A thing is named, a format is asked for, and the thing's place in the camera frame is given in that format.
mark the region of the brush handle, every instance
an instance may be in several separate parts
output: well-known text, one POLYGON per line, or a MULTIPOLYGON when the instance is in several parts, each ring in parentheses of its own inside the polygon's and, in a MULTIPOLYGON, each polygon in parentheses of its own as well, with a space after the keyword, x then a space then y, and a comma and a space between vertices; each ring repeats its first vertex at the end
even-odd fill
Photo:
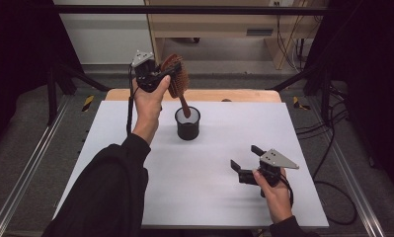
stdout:
POLYGON ((187 101, 185 100, 184 95, 180 96, 179 100, 181 100, 182 111, 184 111, 185 118, 189 118, 191 116, 191 110, 187 104, 187 101))

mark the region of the black curtain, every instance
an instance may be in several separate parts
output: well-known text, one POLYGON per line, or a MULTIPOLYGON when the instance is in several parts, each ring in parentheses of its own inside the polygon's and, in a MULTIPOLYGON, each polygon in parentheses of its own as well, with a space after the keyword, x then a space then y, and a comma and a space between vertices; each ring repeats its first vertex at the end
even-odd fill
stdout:
MULTIPOLYGON (((52 0, 0 0, 0 135, 16 109, 18 97, 46 84, 54 63, 83 69, 57 12, 38 11, 33 4, 52 0)), ((75 88, 67 74, 59 84, 75 88)))
MULTIPOLYGON (((350 2, 338 0, 331 4, 350 2)), ((323 59, 321 51, 346 18, 323 19, 309 65, 323 59)), ((364 0, 335 49, 327 69, 332 80, 347 83, 355 127, 376 167, 385 169, 394 184, 394 1, 381 4, 364 0)))

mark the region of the wooden edge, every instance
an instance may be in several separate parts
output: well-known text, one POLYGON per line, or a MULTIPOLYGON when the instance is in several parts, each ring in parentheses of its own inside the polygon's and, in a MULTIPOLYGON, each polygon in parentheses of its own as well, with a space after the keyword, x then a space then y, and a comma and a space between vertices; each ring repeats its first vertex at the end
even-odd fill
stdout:
MULTIPOLYGON (((108 92, 106 101, 127 101, 129 89, 112 89, 108 92)), ((220 102, 229 100, 232 102, 274 102, 280 103, 281 99, 277 91, 267 90, 187 90, 184 94, 187 101, 212 101, 220 102)), ((163 100, 176 101, 166 92, 163 100)))

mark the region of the gray floor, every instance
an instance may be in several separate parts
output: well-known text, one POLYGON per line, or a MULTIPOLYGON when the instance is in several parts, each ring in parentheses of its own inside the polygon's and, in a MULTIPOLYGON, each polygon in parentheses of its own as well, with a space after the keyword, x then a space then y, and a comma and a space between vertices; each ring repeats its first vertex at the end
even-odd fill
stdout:
MULTIPOLYGON (((281 71, 274 70, 267 48, 261 39, 201 39, 199 43, 193 43, 191 39, 170 39, 166 42, 164 56, 172 52, 185 59, 184 63, 190 73, 191 88, 265 89, 296 73, 288 66, 281 71)), ((85 65, 85 70, 91 77, 111 87, 125 87, 125 68, 122 65, 85 65)), ((38 236, 55 212, 55 204, 65 188, 78 152, 82 149, 82 140, 87 136, 99 102, 105 97, 104 93, 78 80, 75 82, 79 87, 78 92, 76 96, 70 97, 71 103, 67 112, 24 196, 7 223, 5 236, 15 236, 12 235, 12 231, 19 236, 38 236), (81 112, 89 95, 95 95, 91 108, 88 112, 81 112)), ((346 90, 343 83, 334 83, 341 90, 346 90)), ((312 106, 311 102, 316 101, 315 97, 304 97, 301 90, 303 84, 301 81, 280 92, 295 128, 318 122, 312 110, 297 109, 293 106, 294 96, 301 105, 312 106)), ((337 101, 337 98, 332 97, 332 104, 337 101)), ((37 88, 20 97, 18 110, 0 138, 0 210, 29 162, 45 130, 46 120, 45 87, 37 88)), ((300 145, 312 173, 328 146, 328 140, 324 134, 308 139, 302 139, 303 137, 306 135, 299 136, 300 145)), ((348 119, 343 119, 336 125, 336 141, 366 200, 369 201, 384 235, 394 236, 394 187, 383 170, 369 167, 366 151, 348 119)), ((344 175, 341 174, 336 160, 337 157, 331 153, 319 171, 317 180, 329 182, 348 193, 344 175)), ((346 197, 323 185, 317 185, 317 190, 329 217, 341 221, 351 219, 354 212, 346 197)), ((316 231, 323 236, 369 236, 364 227, 365 219, 366 216, 359 216, 351 225, 330 222, 330 228, 316 231)))

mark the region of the black cup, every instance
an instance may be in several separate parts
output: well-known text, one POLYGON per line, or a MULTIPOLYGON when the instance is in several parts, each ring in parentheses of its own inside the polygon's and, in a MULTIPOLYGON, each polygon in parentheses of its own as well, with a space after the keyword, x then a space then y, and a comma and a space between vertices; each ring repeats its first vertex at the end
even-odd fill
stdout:
POLYGON ((194 108, 190 107, 191 115, 186 118, 182 108, 175 112, 175 120, 178 125, 178 135, 184 140, 194 140, 199 135, 199 119, 200 113, 194 108))

